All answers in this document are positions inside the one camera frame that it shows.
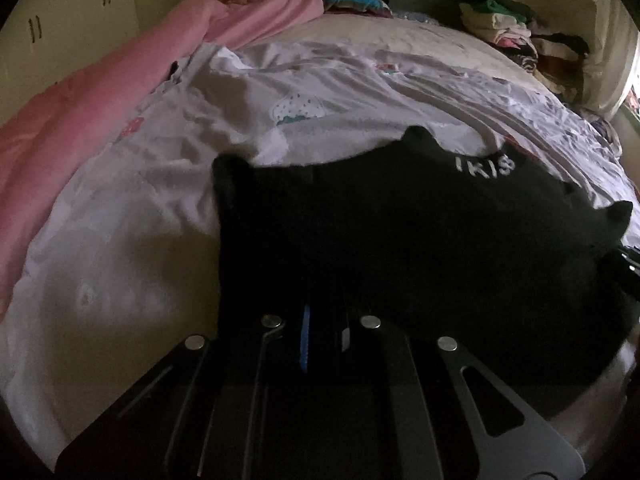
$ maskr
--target beige sheet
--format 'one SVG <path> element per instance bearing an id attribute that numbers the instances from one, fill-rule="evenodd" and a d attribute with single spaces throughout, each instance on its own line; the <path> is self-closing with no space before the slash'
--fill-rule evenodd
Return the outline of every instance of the beige sheet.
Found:
<path id="1" fill-rule="evenodd" d="M 466 32 L 428 23 L 352 14 L 325 14 L 258 43 L 275 41 L 369 43 L 392 52 L 433 56 L 450 66 L 472 68 L 535 92 L 549 93 L 531 74 L 484 41 Z"/>

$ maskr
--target white curtain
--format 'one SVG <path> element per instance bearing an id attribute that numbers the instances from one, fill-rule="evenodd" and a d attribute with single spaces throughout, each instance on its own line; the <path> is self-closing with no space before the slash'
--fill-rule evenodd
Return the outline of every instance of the white curtain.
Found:
<path id="1" fill-rule="evenodd" d="M 595 2 L 595 45 L 584 62 L 582 103 L 610 120 L 640 68 L 640 34 L 620 0 Z"/>

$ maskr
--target pink comforter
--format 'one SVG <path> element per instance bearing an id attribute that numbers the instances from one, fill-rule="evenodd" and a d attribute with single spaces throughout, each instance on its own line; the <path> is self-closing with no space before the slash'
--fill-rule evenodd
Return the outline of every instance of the pink comforter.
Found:
<path id="1" fill-rule="evenodd" d="M 31 99 L 0 128 L 0 320 L 27 247 L 69 178 L 202 41 L 238 48 L 322 14 L 322 0 L 185 0 L 155 28 Z"/>

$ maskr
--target silver screw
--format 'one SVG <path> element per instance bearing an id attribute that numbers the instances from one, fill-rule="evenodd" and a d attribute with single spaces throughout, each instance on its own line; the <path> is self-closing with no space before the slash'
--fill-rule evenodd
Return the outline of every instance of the silver screw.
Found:
<path id="1" fill-rule="evenodd" d="M 189 350 L 200 350 L 204 346 L 204 338 L 201 335 L 190 335 L 184 340 L 184 345 Z"/>
<path id="2" fill-rule="evenodd" d="M 376 316 L 362 316 L 360 318 L 360 324 L 364 328 L 378 328 L 382 323 L 380 322 L 380 318 Z"/>
<path id="3" fill-rule="evenodd" d="M 275 314 L 265 314 L 260 320 L 262 326 L 265 328 L 276 328 L 282 324 L 282 318 Z"/>
<path id="4" fill-rule="evenodd" d="M 456 348 L 458 348 L 458 343 L 456 343 L 456 340 L 452 337 L 443 336 L 438 339 L 438 346 L 445 352 L 453 352 Z"/>

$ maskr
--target bed sheet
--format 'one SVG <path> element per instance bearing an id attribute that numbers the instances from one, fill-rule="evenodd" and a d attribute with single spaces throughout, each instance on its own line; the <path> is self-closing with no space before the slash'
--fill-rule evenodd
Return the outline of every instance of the bed sheet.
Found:
<path id="1" fill-rule="evenodd" d="M 392 52 L 433 56 L 449 66 L 472 68 L 535 92 L 549 93 L 540 81 L 484 41 L 466 32 L 431 23 L 355 14 L 324 14 L 256 43 L 275 41 L 374 44 Z"/>
<path id="2" fill-rule="evenodd" d="M 37 455 L 53 468 L 178 341 L 214 335 L 217 154 L 260 165 L 327 162 L 398 139 L 409 124 L 469 155 L 512 136 L 594 206 L 632 201 L 625 240 L 640 240 L 622 167 L 548 92 L 366 45 L 270 43 L 236 54 L 203 44 L 81 166 L 30 245 L 0 324 L 0 393 Z M 599 386 L 552 421 L 588 461 L 622 406 L 632 351 L 623 346 Z"/>

